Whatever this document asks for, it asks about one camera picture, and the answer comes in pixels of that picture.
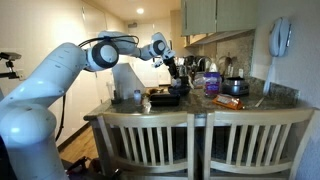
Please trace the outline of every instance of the kitchen counter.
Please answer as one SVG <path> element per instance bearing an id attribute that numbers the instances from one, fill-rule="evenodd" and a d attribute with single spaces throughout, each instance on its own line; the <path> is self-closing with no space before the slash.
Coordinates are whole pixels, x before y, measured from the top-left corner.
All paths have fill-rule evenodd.
<path id="1" fill-rule="evenodd" d="M 272 109 L 287 109 L 294 108 L 295 105 L 290 102 L 279 102 L 276 99 L 265 97 L 259 107 L 255 105 L 262 98 L 261 95 L 249 94 L 247 96 L 239 97 L 240 101 L 244 104 L 244 110 L 272 110 Z M 223 106 L 213 104 L 212 98 L 207 98 L 204 95 L 202 89 L 191 90 L 187 96 L 180 98 L 178 106 L 154 106 L 147 108 L 146 106 L 135 106 L 133 98 L 123 100 L 119 104 L 111 104 L 111 101 L 106 101 L 98 106 L 96 109 L 84 116 L 84 120 L 96 120 L 96 117 L 103 112 L 113 113 L 166 113 L 166 112 L 178 112 L 187 111 L 192 114 L 205 114 L 207 110 L 214 109 L 227 109 Z"/>

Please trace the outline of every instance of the ceiling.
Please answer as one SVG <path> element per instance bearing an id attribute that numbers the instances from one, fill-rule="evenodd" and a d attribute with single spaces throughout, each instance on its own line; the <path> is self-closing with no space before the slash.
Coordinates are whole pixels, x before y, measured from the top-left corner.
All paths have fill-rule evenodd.
<path id="1" fill-rule="evenodd" d="M 121 20 L 145 21 L 170 17 L 171 10 L 180 9 L 180 0 L 91 0 Z M 137 14 L 144 8 L 144 14 Z"/>

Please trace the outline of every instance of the robotic arm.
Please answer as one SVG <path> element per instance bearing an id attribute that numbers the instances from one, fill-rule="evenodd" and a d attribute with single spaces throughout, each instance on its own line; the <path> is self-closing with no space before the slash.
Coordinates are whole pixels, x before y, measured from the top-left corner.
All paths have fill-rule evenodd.
<path id="1" fill-rule="evenodd" d="M 79 46 L 64 43 L 53 50 L 33 73 L 0 100 L 0 135 L 18 179 L 68 179 L 55 145 L 56 117 L 48 110 L 66 94 L 79 73 L 101 71 L 117 64 L 119 54 L 148 60 L 161 56 L 175 76 L 174 51 L 161 33 L 137 47 L 135 36 L 102 31 Z M 99 41 L 88 49 L 82 47 Z"/>

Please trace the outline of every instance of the ceiling light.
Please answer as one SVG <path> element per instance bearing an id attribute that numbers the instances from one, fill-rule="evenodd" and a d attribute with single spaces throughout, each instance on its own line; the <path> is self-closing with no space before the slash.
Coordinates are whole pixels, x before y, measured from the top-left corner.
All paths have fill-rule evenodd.
<path id="1" fill-rule="evenodd" d="M 143 12 L 144 12 L 144 9 L 143 9 L 143 8 L 137 9 L 137 13 L 138 13 L 138 14 L 143 14 Z"/>

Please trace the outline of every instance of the upper cabinet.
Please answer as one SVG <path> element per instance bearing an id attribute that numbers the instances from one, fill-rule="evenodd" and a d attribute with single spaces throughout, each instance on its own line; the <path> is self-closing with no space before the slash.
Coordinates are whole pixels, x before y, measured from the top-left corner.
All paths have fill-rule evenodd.
<path id="1" fill-rule="evenodd" d="M 182 36 L 190 43 L 256 28 L 257 0 L 181 0 Z"/>

